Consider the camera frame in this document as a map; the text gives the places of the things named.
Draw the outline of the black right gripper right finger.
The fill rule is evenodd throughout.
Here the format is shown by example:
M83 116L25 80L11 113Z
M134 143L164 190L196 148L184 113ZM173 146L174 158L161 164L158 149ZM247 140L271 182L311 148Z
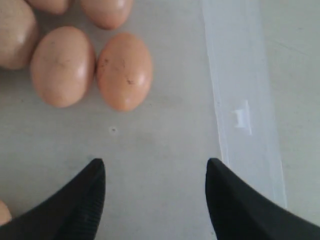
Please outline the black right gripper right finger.
M207 162L205 197L219 240L318 240L319 226L273 203L223 162Z

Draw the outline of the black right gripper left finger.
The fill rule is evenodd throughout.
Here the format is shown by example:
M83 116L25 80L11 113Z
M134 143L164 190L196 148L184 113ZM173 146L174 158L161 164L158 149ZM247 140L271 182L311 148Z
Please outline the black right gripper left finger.
M106 169L93 159L50 198L0 227L2 240L93 240L105 203Z

